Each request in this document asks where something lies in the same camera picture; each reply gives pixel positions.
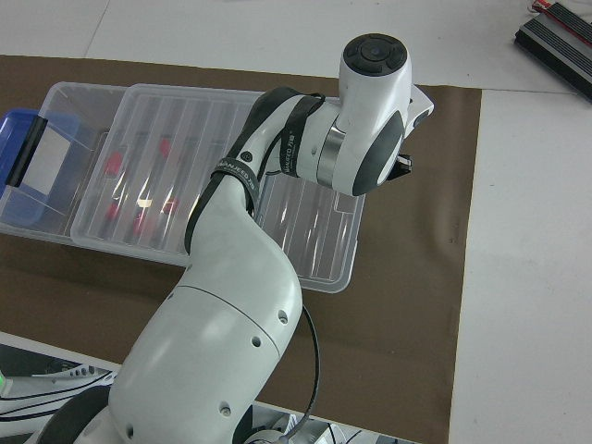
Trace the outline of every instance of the storage box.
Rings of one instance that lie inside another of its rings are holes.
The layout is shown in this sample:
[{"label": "storage box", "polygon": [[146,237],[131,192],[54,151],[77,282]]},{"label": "storage box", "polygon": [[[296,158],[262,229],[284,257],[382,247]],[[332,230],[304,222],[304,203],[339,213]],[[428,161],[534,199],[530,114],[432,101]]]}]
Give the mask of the storage box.
[{"label": "storage box", "polygon": [[[23,183],[5,189],[0,229],[185,265],[191,210],[259,95],[55,85],[40,111],[49,130]],[[39,189],[46,197],[35,194]],[[26,218],[15,196],[29,203]],[[278,175],[262,183],[254,218],[288,255],[304,288],[336,292],[350,279],[363,204],[363,197]]]}]

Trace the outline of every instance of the brown mat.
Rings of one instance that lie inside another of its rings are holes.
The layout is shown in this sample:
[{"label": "brown mat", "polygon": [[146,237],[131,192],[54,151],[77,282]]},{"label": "brown mat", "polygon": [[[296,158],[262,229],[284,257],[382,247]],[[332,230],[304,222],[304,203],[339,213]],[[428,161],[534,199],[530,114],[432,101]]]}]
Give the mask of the brown mat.
[{"label": "brown mat", "polygon": [[[59,81],[337,95],[334,79],[104,60],[0,56],[0,113],[39,107]],[[368,195],[350,286],[306,291],[321,339],[315,414],[425,443],[448,440],[481,92],[425,87],[436,113],[410,137],[413,173]],[[181,270],[0,236],[0,329],[122,362]],[[313,378],[303,325],[259,401],[303,410]]]}]

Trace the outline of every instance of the black cap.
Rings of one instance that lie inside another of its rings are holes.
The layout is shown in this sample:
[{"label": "black cap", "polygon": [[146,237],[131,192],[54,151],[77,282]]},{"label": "black cap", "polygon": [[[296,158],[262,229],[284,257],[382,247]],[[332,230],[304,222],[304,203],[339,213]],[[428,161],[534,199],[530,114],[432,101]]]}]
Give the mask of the black cap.
[{"label": "black cap", "polygon": [[405,64],[407,49],[394,37],[366,34],[348,43],[343,59],[348,67],[363,76],[387,76]]}]

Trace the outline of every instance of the white robotic arm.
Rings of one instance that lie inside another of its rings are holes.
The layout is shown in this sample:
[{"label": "white robotic arm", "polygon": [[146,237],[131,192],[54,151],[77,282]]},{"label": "white robotic arm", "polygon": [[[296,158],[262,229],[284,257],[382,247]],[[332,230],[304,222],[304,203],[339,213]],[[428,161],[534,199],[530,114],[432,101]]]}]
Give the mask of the white robotic arm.
[{"label": "white robotic arm", "polygon": [[[288,258],[251,218],[259,182],[282,171],[350,195],[371,191],[433,110],[412,85],[404,45],[380,34],[346,46],[339,95],[341,106],[289,88],[259,98],[192,212],[179,284],[134,344],[108,405],[95,403],[59,444],[232,441],[302,310]],[[32,442],[55,444],[65,411]]]}]

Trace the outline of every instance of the white tabletop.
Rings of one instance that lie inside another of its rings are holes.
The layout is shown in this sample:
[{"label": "white tabletop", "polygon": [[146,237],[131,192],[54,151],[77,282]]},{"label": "white tabletop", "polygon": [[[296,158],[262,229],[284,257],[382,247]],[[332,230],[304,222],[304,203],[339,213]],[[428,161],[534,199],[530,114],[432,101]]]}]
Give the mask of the white tabletop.
[{"label": "white tabletop", "polygon": [[450,443],[588,442],[592,105],[512,45],[531,17],[523,0],[3,0],[0,53],[337,77],[375,31],[405,41],[416,83],[485,89]]}]

